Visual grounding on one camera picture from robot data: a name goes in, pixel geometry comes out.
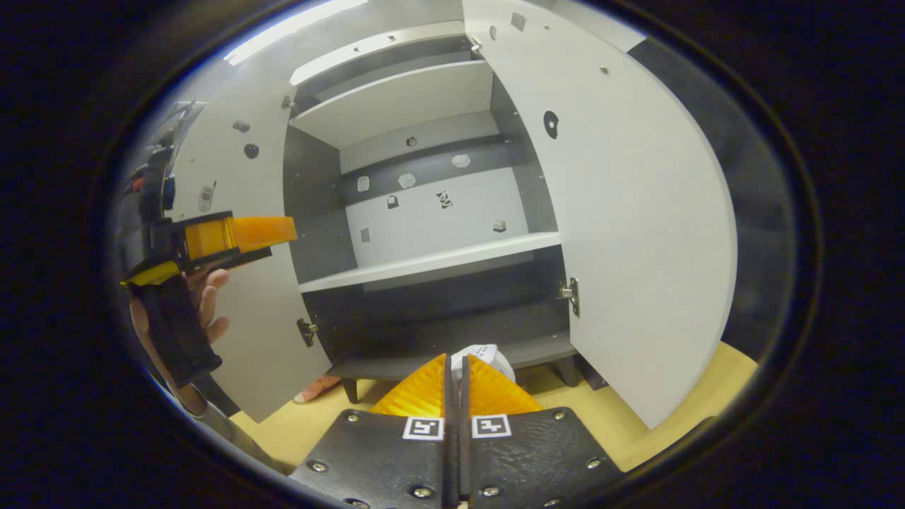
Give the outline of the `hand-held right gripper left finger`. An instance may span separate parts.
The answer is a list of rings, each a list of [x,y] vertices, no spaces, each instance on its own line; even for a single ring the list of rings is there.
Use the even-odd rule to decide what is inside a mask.
[[[356,508],[452,508],[449,367],[436,356],[371,409],[342,410],[292,479]]]

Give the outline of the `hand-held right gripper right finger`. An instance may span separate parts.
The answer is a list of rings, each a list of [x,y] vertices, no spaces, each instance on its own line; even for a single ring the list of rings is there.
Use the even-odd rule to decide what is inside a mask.
[[[469,508],[578,508],[625,475],[578,414],[544,409],[497,368],[462,360],[460,500]]]

